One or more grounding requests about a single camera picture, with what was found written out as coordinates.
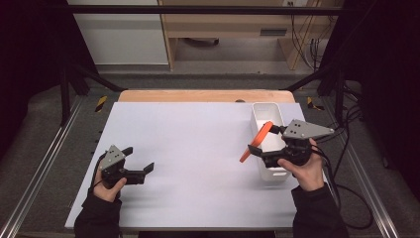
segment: aluminum rail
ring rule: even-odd
[[[83,101],[83,97],[76,97],[76,100],[74,101],[71,108],[72,112],[70,114],[70,118],[68,119],[67,123],[61,126],[55,134],[55,138],[52,140],[49,149],[44,155],[40,166],[38,167],[31,182],[19,200],[18,205],[15,207],[15,210],[12,212],[5,225],[2,227],[0,231],[1,238],[14,238],[17,235],[19,228],[21,227],[29,209],[34,203],[34,200],[40,191],[41,186],[43,185],[44,180],[50,171],[50,168],[53,165],[59,149],[61,148],[69,130],[71,129],[71,126],[80,110],[80,106]]]
[[[363,9],[341,7],[262,6],[139,6],[139,5],[46,5],[46,11],[74,14],[216,14],[216,15],[302,15],[341,16],[362,13]]]
[[[333,113],[333,104],[331,99],[326,99],[322,97],[324,105],[326,105],[326,109],[330,115],[330,117],[334,120],[335,116]],[[344,146],[346,144],[347,133],[344,132],[340,135],[340,142]],[[376,221],[377,227],[379,228],[382,236],[385,238],[398,238],[398,232],[395,229],[395,226],[386,211],[385,206],[382,203],[379,195],[377,194],[376,189],[373,186],[370,178],[368,177],[368,173],[366,172],[364,166],[361,163],[361,160],[356,153],[355,148],[353,147],[352,143],[349,142],[347,153],[349,155],[349,164],[352,168],[353,173],[355,174],[356,180],[364,194],[367,203],[369,204],[371,210],[373,211],[373,216]]]

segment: black cable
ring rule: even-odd
[[[353,95],[354,97],[356,97],[357,99],[359,99],[359,98],[361,98],[361,97],[362,97],[362,94],[361,94],[361,93],[355,92],[355,91],[353,91],[351,88],[349,88],[349,86],[347,85],[347,83],[346,83],[346,82],[344,82],[344,87],[345,87],[345,89],[346,89],[346,92],[347,92],[347,93],[352,94],[352,95]]]
[[[299,88],[301,88],[302,86],[305,86],[306,84],[308,84],[309,82],[315,80],[315,79],[320,79],[322,77],[325,77],[328,74],[334,73],[335,71],[337,71],[337,69],[341,66],[341,64],[344,62],[344,58],[347,54],[349,54],[351,47],[349,47],[350,43],[353,42],[355,40],[355,38],[358,36],[357,32],[360,31],[360,27],[361,25],[365,22],[366,18],[368,17],[369,13],[371,12],[371,9],[376,5],[376,3],[378,2],[378,0],[373,0],[374,2],[372,4],[370,4],[370,6],[368,7],[368,9],[365,11],[363,17],[356,23],[356,25],[351,29],[350,33],[348,34],[348,36],[344,39],[344,41],[339,45],[338,49],[336,50],[336,52],[334,53],[334,55],[332,56],[331,60],[329,60],[328,62],[324,63],[319,70],[313,72],[312,74],[304,77],[303,79],[299,80],[296,83],[293,83],[290,86],[287,86],[285,88],[281,88],[280,90],[288,90],[288,91],[295,91]],[[324,90],[320,90],[320,88],[318,88],[319,91],[321,91],[323,94],[327,89],[324,88]]]
[[[102,180],[101,181],[99,181],[99,182],[97,182],[93,187],[95,187],[95,186],[97,186],[99,183],[101,183],[102,182]]]
[[[369,214],[369,220],[368,220],[368,223],[366,225],[355,226],[355,225],[351,225],[351,224],[345,222],[346,225],[353,228],[353,229],[357,229],[357,230],[364,230],[364,229],[367,229],[367,228],[371,227],[371,225],[373,224],[373,211],[371,210],[371,208],[368,205],[368,202],[365,200],[365,198],[362,195],[355,192],[354,190],[352,190],[352,189],[350,189],[350,188],[348,188],[344,185],[336,184],[336,186],[341,188],[341,189],[347,190],[347,191],[351,192],[352,194],[354,194],[356,197],[358,197],[365,204],[365,206],[367,208],[367,211],[368,211],[368,214]]]
[[[308,15],[308,16],[306,16],[306,18],[305,18],[305,21],[303,21],[303,23],[302,23],[302,26],[300,26],[300,29],[299,29],[299,37],[300,37],[300,32],[302,32],[302,29],[303,29],[303,27],[305,26],[305,24],[306,24],[306,21],[308,21],[308,19],[309,18],[312,18],[313,17],[313,15]]]
[[[350,95],[348,95],[348,94],[344,94],[344,96],[345,97],[347,97],[347,98],[349,98],[349,100],[352,100],[352,101],[354,101],[354,102],[358,102],[359,100],[353,95],[353,94],[351,94],[354,98],[352,98]]]
[[[346,138],[346,143],[344,144],[344,148],[343,148],[343,151],[342,151],[342,153],[341,153],[341,155],[340,155],[340,158],[339,158],[339,161],[337,162],[337,165],[336,165],[336,168],[334,169],[334,173],[333,173],[333,177],[335,178],[336,177],[336,174],[337,174],[337,170],[339,169],[339,167],[340,167],[340,164],[341,164],[341,162],[343,161],[343,157],[344,157],[344,154],[346,153],[346,151],[347,151],[347,146],[349,145],[349,142],[350,142],[350,128],[349,128],[349,122],[347,121],[347,119],[349,119],[350,117],[350,112],[354,109],[354,108],[356,108],[356,107],[358,107],[359,105],[355,105],[355,106],[353,106],[353,107],[351,107],[348,111],[347,111],[347,115],[346,115],[346,121],[345,121],[345,123],[344,123],[344,126],[345,126],[345,128],[346,128],[346,132],[347,132],[347,138]]]
[[[317,155],[321,156],[321,158],[325,159],[325,162],[326,162],[325,163],[325,168],[327,168],[327,177],[328,177],[329,182],[330,182],[330,187],[337,194],[336,202],[337,202],[338,209],[341,210],[341,208],[342,208],[342,202],[341,202],[340,192],[338,191],[338,188],[345,189],[345,190],[351,192],[352,194],[354,194],[356,197],[358,197],[364,203],[364,205],[367,208],[367,211],[369,213],[369,220],[368,220],[368,223],[366,225],[356,226],[356,225],[349,224],[347,222],[345,222],[345,224],[350,228],[358,229],[358,230],[363,230],[363,229],[367,229],[367,228],[371,227],[371,225],[373,224],[373,212],[372,212],[370,206],[368,205],[368,202],[365,200],[364,197],[362,197],[360,194],[358,194],[354,190],[352,190],[352,189],[350,189],[350,188],[348,188],[344,185],[336,184],[335,178],[333,177],[333,171],[332,171],[330,159],[325,155],[325,153],[322,151],[321,148],[319,148],[318,146],[313,146],[313,147],[317,148],[318,151],[312,150],[312,153],[317,154]]]
[[[290,15],[290,19],[291,19],[291,42],[293,43],[293,45],[296,48],[297,52],[299,53],[300,57],[304,60],[305,57],[303,55],[302,45],[299,43],[299,39],[298,39],[297,34],[294,30],[294,15]]]
[[[335,21],[335,19],[332,16],[328,16],[328,20],[330,21],[330,23],[327,25],[327,27],[321,32],[321,34],[319,35],[319,37],[317,38],[317,40],[312,39],[311,40],[311,44],[310,44],[310,54],[311,54],[311,58],[313,60],[313,69],[314,71],[316,71],[318,69],[317,63],[321,63],[322,60],[322,56],[318,55],[318,50],[319,50],[319,44],[321,43],[322,39],[330,32],[330,30],[333,27],[333,22]]]
[[[346,124],[350,124],[350,123],[352,123],[353,121],[355,121],[356,119],[358,119],[358,118],[360,118],[361,116],[362,116],[362,113],[360,113],[361,112],[361,110],[357,110],[357,111],[355,111],[355,112],[353,112],[352,114],[350,114],[349,115],[349,118],[346,120]],[[327,126],[327,127],[330,127],[331,125],[334,125],[334,124],[338,124],[337,122],[334,122],[334,123],[331,123],[329,126]],[[319,137],[319,138],[317,138],[315,141],[317,142],[317,144],[321,144],[321,143],[325,143],[325,142],[328,142],[328,141],[331,141],[331,140],[333,140],[333,139],[335,139],[336,137],[338,137],[338,136],[340,136],[341,134],[343,134],[344,132],[345,132],[345,128],[343,128],[343,127],[337,127],[337,128],[335,128],[334,130],[335,130],[335,132],[337,132],[338,130],[340,130],[340,129],[342,129],[341,131],[340,131],[340,133],[335,133],[334,135],[329,135],[329,136],[323,136],[323,137]]]
[[[90,188],[89,188],[88,192],[93,192],[93,187],[95,187],[97,185],[97,184],[95,184],[96,173],[98,171],[99,164],[101,163],[102,159],[105,158],[105,155],[106,155],[106,152],[105,152],[105,154],[100,156],[98,161],[96,162],[95,169],[93,171],[92,181],[90,182]]]

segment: black sleeve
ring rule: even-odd
[[[292,192],[297,212],[293,220],[293,237],[349,237],[346,224],[334,198],[325,184],[313,191],[300,186]]]
[[[88,193],[74,222],[76,238],[118,238],[121,203],[119,199],[109,202]]]

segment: person's arm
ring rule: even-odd
[[[303,166],[280,159],[278,164],[292,172],[299,186],[292,190],[296,215],[293,220],[293,237],[349,237],[346,224],[333,199],[331,191],[324,183],[322,158],[312,153]]]
[[[118,238],[120,234],[121,200],[117,193],[127,180],[121,178],[111,189],[101,181],[101,172],[97,171],[95,186],[88,192],[82,206],[83,209],[74,222],[76,238]]]

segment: metal bar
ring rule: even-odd
[[[60,126],[65,125],[65,122],[70,117],[70,96],[68,91],[68,81],[66,76],[65,65],[61,67],[59,74],[59,88],[61,91],[61,123]]]
[[[111,83],[110,81],[108,81],[105,78],[101,77],[99,74],[97,74],[97,73],[95,73],[93,71],[90,71],[89,69],[83,67],[82,65],[74,64],[73,67],[74,67],[75,70],[77,70],[82,75],[90,77],[91,79],[99,82],[100,84],[108,87],[109,89],[111,89],[113,91],[122,92],[122,91],[128,89],[128,88],[119,87],[119,86]]]
[[[291,91],[294,92],[296,90],[298,90],[299,88],[305,86],[306,84],[308,84],[309,82],[312,82],[314,80],[317,79],[322,79],[323,77],[325,77],[328,73],[331,73],[331,64],[327,64],[325,67],[322,67],[320,69],[318,69],[317,71],[305,76],[304,78],[300,79],[299,81],[293,83],[292,85],[282,88],[280,90],[286,90],[286,91]]]
[[[38,192],[40,191],[44,180],[46,179],[51,166],[56,158],[56,155],[59,152],[73,122],[79,112],[80,105],[83,102],[83,98],[77,96],[73,106],[71,108],[71,115],[64,126],[61,126],[58,129],[52,143],[47,150],[43,160],[40,163],[37,171],[35,172],[31,182],[26,188],[24,194],[19,200],[18,205],[15,207],[15,210],[10,215],[9,219],[2,227],[0,231],[1,238],[14,238],[18,233],[19,228],[21,227],[29,209],[31,208]]]
[[[216,15],[313,15],[341,16],[361,9],[341,7],[252,7],[252,6],[134,6],[134,5],[47,5],[45,10],[75,14],[216,14]]]
[[[335,119],[333,113],[333,105],[330,100],[327,100],[325,97],[322,97],[324,105],[330,114],[331,119]],[[347,133],[344,132],[340,135],[341,143],[344,146],[347,139]],[[362,193],[364,194],[367,203],[370,205],[371,210],[373,211],[373,216],[376,221],[377,227],[379,228],[382,236],[385,238],[398,238],[398,232],[395,229],[395,226],[386,211],[385,206],[383,205],[379,195],[376,192],[376,189],[373,186],[368,173],[365,171],[364,166],[361,163],[361,160],[358,157],[358,154],[355,151],[352,143],[349,142],[348,145],[348,155],[349,155],[349,164],[352,168],[353,173],[358,181],[359,186],[361,187]]]
[[[344,126],[343,121],[343,101],[344,101],[344,76],[343,71],[339,70],[338,78],[335,80],[336,82],[336,105],[335,105],[335,115],[337,123],[339,126]]]

